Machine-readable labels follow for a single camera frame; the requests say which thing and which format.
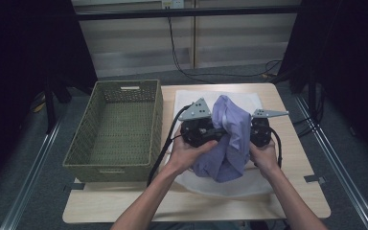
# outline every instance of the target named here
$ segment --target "floor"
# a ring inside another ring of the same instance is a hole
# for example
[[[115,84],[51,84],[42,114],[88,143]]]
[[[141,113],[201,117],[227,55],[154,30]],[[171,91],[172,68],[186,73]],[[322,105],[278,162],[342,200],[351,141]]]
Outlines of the floor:
[[[242,83],[242,82],[266,82],[261,75],[253,76],[265,70],[264,65],[246,65],[220,68],[207,68],[188,71],[190,73],[210,74],[197,76],[204,81],[214,83]],[[232,75],[248,75],[249,77],[229,77]],[[178,71],[162,73],[141,74],[118,78],[105,78],[102,80],[137,80],[137,79],[160,79],[162,84],[194,84],[203,83],[190,80]],[[306,98],[307,93],[293,95],[288,88],[288,82],[276,85],[283,103],[290,111],[291,121],[304,119],[296,96]],[[22,134],[11,158],[6,162],[0,172],[0,227],[2,229],[108,229],[111,223],[91,224],[67,224],[62,221],[62,211],[68,198],[64,187],[73,182],[74,177],[62,168],[64,155],[71,143],[73,134],[86,107],[88,97],[81,92],[71,89],[72,102],[68,104],[56,103],[57,115],[61,119],[61,125],[57,130],[57,137],[47,152],[44,159],[40,159],[41,171],[36,174],[38,180],[31,188],[30,195],[26,197],[26,206],[19,210],[18,221],[3,225],[13,203],[27,178],[36,156],[40,151],[44,139],[47,137],[45,109],[38,113],[32,111],[25,119],[22,126]],[[307,124],[302,123],[295,127],[300,133],[306,129]],[[353,135],[351,126],[341,115],[332,102],[326,98],[324,103],[324,117],[320,127],[330,140],[337,157],[343,163],[348,175],[352,178],[359,194],[368,205],[368,148],[359,135]],[[335,172],[329,158],[318,144],[313,133],[301,139],[304,150],[310,160],[315,175],[326,178],[321,184],[326,199],[332,210],[329,218],[324,222],[330,229],[368,229],[368,224],[363,221],[360,212],[348,196],[343,181]],[[270,229],[284,229],[281,220],[269,221]]]

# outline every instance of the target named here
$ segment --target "wall outlet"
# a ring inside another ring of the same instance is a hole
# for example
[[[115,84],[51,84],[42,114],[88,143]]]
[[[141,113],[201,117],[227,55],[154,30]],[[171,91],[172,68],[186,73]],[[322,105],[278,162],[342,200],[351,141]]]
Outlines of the wall outlet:
[[[173,8],[173,0],[162,0],[161,1],[161,9],[172,9]]]
[[[184,0],[172,0],[173,9],[184,9]]]

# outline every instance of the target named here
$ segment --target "purple cloth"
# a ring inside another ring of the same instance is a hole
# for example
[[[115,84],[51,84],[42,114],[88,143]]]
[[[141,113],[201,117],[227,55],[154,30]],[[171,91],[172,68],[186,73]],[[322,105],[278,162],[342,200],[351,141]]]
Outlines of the purple cloth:
[[[214,104],[212,121],[215,128],[223,127],[228,134],[222,136],[216,147],[198,157],[193,171],[219,183],[243,176],[249,160],[251,115],[221,95]]]

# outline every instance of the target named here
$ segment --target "woven basket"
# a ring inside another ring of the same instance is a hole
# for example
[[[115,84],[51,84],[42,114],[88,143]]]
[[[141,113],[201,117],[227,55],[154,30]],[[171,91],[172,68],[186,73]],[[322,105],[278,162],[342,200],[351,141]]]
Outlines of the woven basket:
[[[63,167],[81,182],[146,181],[162,117],[159,80],[98,81]]]

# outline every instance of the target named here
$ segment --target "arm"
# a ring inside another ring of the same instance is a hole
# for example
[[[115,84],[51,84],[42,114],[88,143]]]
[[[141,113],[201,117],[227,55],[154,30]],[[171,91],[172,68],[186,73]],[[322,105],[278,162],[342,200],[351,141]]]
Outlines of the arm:
[[[298,195],[288,181],[276,161],[274,142],[257,148],[250,145],[250,158],[254,161],[264,178],[270,183],[274,193],[280,201],[291,229],[327,229],[322,221],[312,212],[304,200]]]
[[[174,139],[169,162],[145,191],[121,214],[111,229],[147,229],[174,179],[190,168],[200,154],[207,152],[216,144],[216,141],[210,141],[203,146],[193,148],[184,143],[182,137]]]

